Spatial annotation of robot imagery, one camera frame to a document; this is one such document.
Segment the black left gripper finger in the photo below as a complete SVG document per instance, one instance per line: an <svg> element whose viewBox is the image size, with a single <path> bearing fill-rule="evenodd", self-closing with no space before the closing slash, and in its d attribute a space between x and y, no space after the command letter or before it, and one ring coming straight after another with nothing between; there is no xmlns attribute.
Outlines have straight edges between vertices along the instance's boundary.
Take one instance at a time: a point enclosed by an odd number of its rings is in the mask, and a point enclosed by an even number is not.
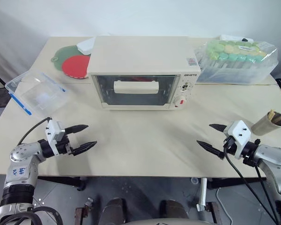
<svg viewBox="0 0 281 225"><path fill-rule="evenodd" d="M65 134L68 135L68 134L78 133L88 127L89 127L88 125L74 125L71 127L67 127L67 128L65 128Z"/></svg>
<svg viewBox="0 0 281 225"><path fill-rule="evenodd" d="M85 144L80 145L78 148L75 149L71 149L71 154L73 156L77 156L80 155L86 151L88 151L89 149L91 149L92 147L94 147L97 144L97 141L94 142L87 142Z"/></svg>

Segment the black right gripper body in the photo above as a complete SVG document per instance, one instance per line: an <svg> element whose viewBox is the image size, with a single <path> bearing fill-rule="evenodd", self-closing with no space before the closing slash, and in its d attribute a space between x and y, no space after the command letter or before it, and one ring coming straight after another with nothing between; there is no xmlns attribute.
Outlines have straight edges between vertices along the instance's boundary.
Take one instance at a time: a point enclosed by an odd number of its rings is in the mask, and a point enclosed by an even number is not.
<svg viewBox="0 0 281 225"><path fill-rule="evenodd" d="M223 146L224 151L226 151L229 154L235 154L235 152L237 150L237 146L236 146L235 142L236 141L233 136L228 136L224 140L224 146Z"/></svg>

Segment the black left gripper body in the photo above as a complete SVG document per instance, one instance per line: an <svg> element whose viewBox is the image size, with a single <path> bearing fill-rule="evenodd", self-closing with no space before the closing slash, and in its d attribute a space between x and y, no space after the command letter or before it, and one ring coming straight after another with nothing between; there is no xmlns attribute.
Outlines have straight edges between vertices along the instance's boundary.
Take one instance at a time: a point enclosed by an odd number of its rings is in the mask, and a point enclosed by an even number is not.
<svg viewBox="0 0 281 225"><path fill-rule="evenodd" d="M73 148L70 144L70 140L67 135L64 135L60 141L57 141L55 147L59 155L64 155L64 154L72 155Z"/></svg>

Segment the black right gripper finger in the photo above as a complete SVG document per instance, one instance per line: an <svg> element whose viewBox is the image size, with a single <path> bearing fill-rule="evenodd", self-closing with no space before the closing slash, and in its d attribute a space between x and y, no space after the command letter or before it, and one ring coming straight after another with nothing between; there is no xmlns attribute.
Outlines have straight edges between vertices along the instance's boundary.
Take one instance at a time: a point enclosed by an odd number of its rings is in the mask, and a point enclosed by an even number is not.
<svg viewBox="0 0 281 225"><path fill-rule="evenodd" d="M206 151L208 151L209 153L212 153L214 155L216 155L218 158L220 159L224 159L225 155L224 152L214 148L211 144L203 142L203 141L196 141L203 149L205 149Z"/></svg>
<svg viewBox="0 0 281 225"><path fill-rule="evenodd" d="M227 128L226 125L223 125L223 124L209 124L209 126L214 128L217 131L220 131L220 132L224 133L224 134L226 133L226 128Z"/></svg>

